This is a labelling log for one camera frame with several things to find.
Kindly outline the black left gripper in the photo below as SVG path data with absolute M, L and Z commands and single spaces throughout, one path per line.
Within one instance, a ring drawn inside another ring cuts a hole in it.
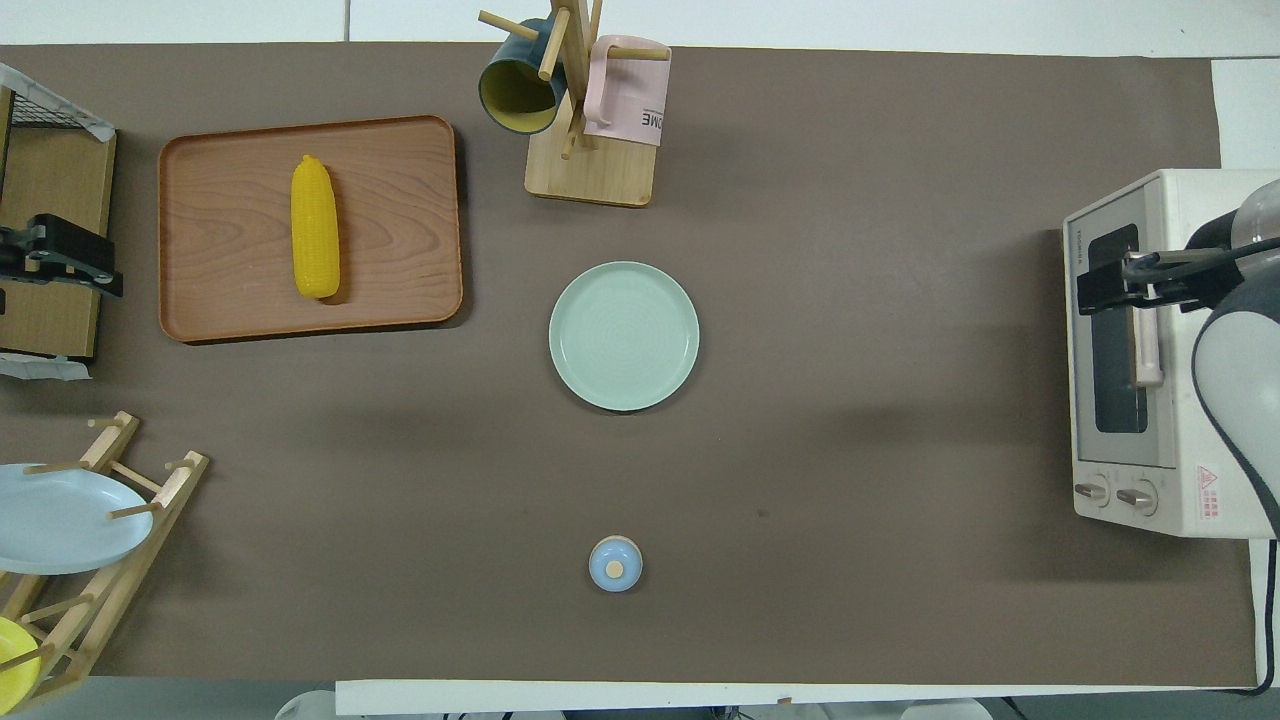
M 46 282 L 77 284 L 115 299 L 124 296 L 122 272 L 87 272 L 40 260 L 35 260 L 35 269 L 31 270 L 27 263 L 32 260 L 33 251 L 46 252 L 46 258 L 61 258 L 63 263 L 114 263 L 114 243 L 101 234 L 52 214 L 35 215 L 32 225 L 23 229 L 3 225 L 1 279 L 36 286 Z

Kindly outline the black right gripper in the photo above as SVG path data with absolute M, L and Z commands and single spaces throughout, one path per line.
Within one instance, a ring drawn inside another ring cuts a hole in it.
M 1115 307 L 1215 307 L 1242 284 L 1242 272 L 1221 246 L 1129 252 L 1078 277 L 1078 313 Z

